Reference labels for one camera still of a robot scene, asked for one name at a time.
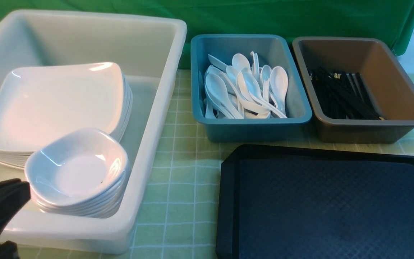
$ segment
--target white plastic spoon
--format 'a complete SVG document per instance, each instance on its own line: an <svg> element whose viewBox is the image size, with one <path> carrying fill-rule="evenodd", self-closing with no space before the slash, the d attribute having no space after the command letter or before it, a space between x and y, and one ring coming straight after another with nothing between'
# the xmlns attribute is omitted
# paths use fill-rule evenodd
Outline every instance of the white plastic spoon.
<svg viewBox="0 0 414 259"><path fill-rule="evenodd" d="M234 118L243 119L244 117L240 114L237 108L231 103L228 97L228 90L223 80L214 74L208 74L206 77L207 91L215 96L217 100L234 116Z"/></svg>
<svg viewBox="0 0 414 259"><path fill-rule="evenodd" d="M269 92L269 98L271 98L271 101L274 103L274 107L280 110L279 103L277 102L276 97L273 95L273 93Z"/></svg>
<svg viewBox="0 0 414 259"><path fill-rule="evenodd" d="M206 119L214 119L215 114L213 113L212 103L210 101L206 101Z"/></svg>
<svg viewBox="0 0 414 259"><path fill-rule="evenodd" d="M222 112L227 118L234 119L234 116L222 105L220 100L211 95L206 87L207 102L210 102L215 110Z"/></svg>
<svg viewBox="0 0 414 259"><path fill-rule="evenodd" d="M217 59L216 57L208 54L207 55L208 60L210 61L210 64L218 67L219 69L221 69L222 71L226 71L226 67L228 66L227 64L225 64L223 61Z"/></svg>
<svg viewBox="0 0 414 259"><path fill-rule="evenodd" d="M217 76L220 76L220 74L225 74L224 72L222 72L220 69L217 69L214 66L209 66L209 68L207 69L207 72L209 72L209 74L214 74ZM231 87L231 85L226 84L226 90L228 90L229 94L235 95L235 91L233 90L233 88Z"/></svg>
<svg viewBox="0 0 414 259"><path fill-rule="evenodd" d="M269 108L273 113L275 113L275 115L277 115L280 118L287 118L280 110L272 106L269 102L263 100L263 97L261 96L260 86L258 85L258 82L255 79L255 77L253 77L250 72L241 71L239 73L238 79L240 78L240 74L243 74L243 78L246 82L250 96L256 103L261 104L266 108Z"/></svg>
<svg viewBox="0 0 414 259"><path fill-rule="evenodd" d="M263 99L269 102L269 79L263 82Z"/></svg>
<svg viewBox="0 0 414 259"><path fill-rule="evenodd" d="M236 86L237 88L240 90L240 92L242 93L242 95L244 96L245 100L249 101L249 102L254 102L254 100L252 99L250 92L247 88L247 84L245 82L244 79L244 74L250 74L250 68L249 67L244 67L239 74L237 75L237 79L236 79Z"/></svg>
<svg viewBox="0 0 414 259"><path fill-rule="evenodd" d="M237 71L241 71L244 68L250 70L250 62L243 54L235 54L233 56L232 65Z"/></svg>
<svg viewBox="0 0 414 259"><path fill-rule="evenodd" d="M255 79L259 82L260 79L260 65L258 63L258 54L255 52L251 52L250 55L253 57L253 64L252 64L252 75Z"/></svg>
<svg viewBox="0 0 414 259"><path fill-rule="evenodd" d="M229 65L226 67L226 74L228 75L229 79L235 84L239 71Z"/></svg>
<svg viewBox="0 0 414 259"><path fill-rule="evenodd" d="M234 95L228 94L228 99L230 99L234 107L236 107L237 110L239 110L239 102L237 101L237 98Z"/></svg>
<svg viewBox="0 0 414 259"><path fill-rule="evenodd" d="M249 113L246 112L245 113L245 118L246 119L268 119L271 116L271 112L267 112L267 113L261 113L261 114L253 114L253 113Z"/></svg>
<svg viewBox="0 0 414 259"><path fill-rule="evenodd" d="M208 70L211 68L211 67L214 67L214 68L216 68L216 66L214 66L214 65L210 65L210 66L208 66L207 67L207 70L206 70L206 72L204 73L204 82L206 81L206 76L208 75Z"/></svg>
<svg viewBox="0 0 414 259"><path fill-rule="evenodd" d="M226 117L223 113L221 113L217 110L217 119L224 119L224 118L227 119L228 117Z"/></svg>
<svg viewBox="0 0 414 259"><path fill-rule="evenodd" d="M266 80L269 79L269 77L271 76L271 71L272 71L272 69L271 69L270 66L268 66L268 65L263 66L263 68L261 69L261 72L260 72L260 81L259 81L260 87L263 87L264 86L263 83Z"/></svg>
<svg viewBox="0 0 414 259"><path fill-rule="evenodd" d="M247 101L242 95L242 93L240 92L240 90L238 90L238 88L233 85L233 83L231 82L231 80L228 78L227 75L225 75L224 73L221 73L220 78L223 79L226 85L229 84L230 87L233 88L233 90L235 91L235 96L241 106L240 108L242 111L241 110L239 111L241 114L244 114L243 109L250 110L251 112L258 113L258 114L269 112L269 109L261 105L258 105L255 102Z"/></svg>
<svg viewBox="0 0 414 259"><path fill-rule="evenodd" d="M276 66L272 69L270 87L272 93L276 96L276 100L279 102L281 112L285 113L285 98L289 88L289 77L281 66Z"/></svg>

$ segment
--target brown plastic bin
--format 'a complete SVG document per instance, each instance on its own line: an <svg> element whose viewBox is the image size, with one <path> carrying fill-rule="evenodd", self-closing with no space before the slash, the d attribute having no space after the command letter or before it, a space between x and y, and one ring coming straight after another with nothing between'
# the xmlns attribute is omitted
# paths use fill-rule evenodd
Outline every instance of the brown plastic bin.
<svg viewBox="0 0 414 259"><path fill-rule="evenodd" d="M414 128L414 84L385 43L377 39L300 37L293 49L321 141L394 143ZM332 119L324 115L309 72L319 66L360 72L375 110L386 120Z"/></svg>

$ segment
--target blue tray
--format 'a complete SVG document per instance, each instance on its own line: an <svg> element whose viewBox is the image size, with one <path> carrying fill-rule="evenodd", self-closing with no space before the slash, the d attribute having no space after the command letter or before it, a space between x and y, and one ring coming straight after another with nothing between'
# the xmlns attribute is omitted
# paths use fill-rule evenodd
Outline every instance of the blue tray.
<svg viewBox="0 0 414 259"><path fill-rule="evenodd" d="M221 166L216 252L414 259L414 157L240 146Z"/></svg>
<svg viewBox="0 0 414 259"><path fill-rule="evenodd" d="M241 53L252 64L250 52L258 54L260 66L283 67L289 76L286 95L286 119L207 119L205 118L204 74L210 65L208 54L231 64ZM277 35L204 34L191 40L191 101L193 116L204 125L213 142L281 141L289 132L312 117L311 106L286 41Z"/></svg>

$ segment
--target grid pattern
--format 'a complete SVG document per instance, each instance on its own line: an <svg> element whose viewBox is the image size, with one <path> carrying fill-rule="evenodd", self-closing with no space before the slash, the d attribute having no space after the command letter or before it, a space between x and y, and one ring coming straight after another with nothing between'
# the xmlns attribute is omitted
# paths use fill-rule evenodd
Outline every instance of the grid pattern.
<svg viewBox="0 0 414 259"><path fill-rule="evenodd" d="M21 248L22 259L213 259L220 164L241 143L212 143L191 113L190 72L179 71L131 249L122 255ZM414 155L414 131L394 144L320 142L312 125L279 146Z"/></svg>

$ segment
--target black tray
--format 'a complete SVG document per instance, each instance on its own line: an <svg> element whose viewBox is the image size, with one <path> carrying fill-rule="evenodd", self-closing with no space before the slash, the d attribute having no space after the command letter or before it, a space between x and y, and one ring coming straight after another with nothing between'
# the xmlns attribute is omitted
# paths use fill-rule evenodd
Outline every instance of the black tray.
<svg viewBox="0 0 414 259"><path fill-rule="evenodd" d="M414 259L414 157L240 146L221 165L216 252Z"/></svg>

